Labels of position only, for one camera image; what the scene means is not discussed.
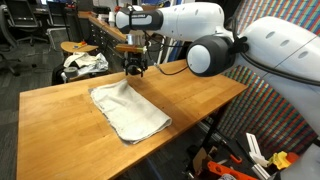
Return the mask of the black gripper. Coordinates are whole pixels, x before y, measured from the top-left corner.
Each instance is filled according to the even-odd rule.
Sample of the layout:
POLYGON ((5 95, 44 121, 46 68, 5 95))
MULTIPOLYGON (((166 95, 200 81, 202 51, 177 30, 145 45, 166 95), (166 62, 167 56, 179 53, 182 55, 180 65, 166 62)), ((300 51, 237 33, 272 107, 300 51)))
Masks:
POLYGON ((122 67, 126 75, 143 76, 143 73, 148 69, 148 63, 141 55, 129 54, 122 60, 122 67))

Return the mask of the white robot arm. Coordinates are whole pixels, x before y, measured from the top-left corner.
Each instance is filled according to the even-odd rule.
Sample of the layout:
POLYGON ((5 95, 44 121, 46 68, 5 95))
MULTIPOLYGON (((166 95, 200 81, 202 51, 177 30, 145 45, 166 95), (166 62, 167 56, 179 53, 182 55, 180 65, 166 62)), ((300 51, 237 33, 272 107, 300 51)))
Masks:
POLYGON ((255 20, 241 35, 226 29, 224 21, 223 9, 207 2, 149 11, 122 8, 116 13, 116 26, 124 34, 154 31, 189 41, 187 65, 197 76, 249 66, 320 135, 320 37, 272 16, 255 20))

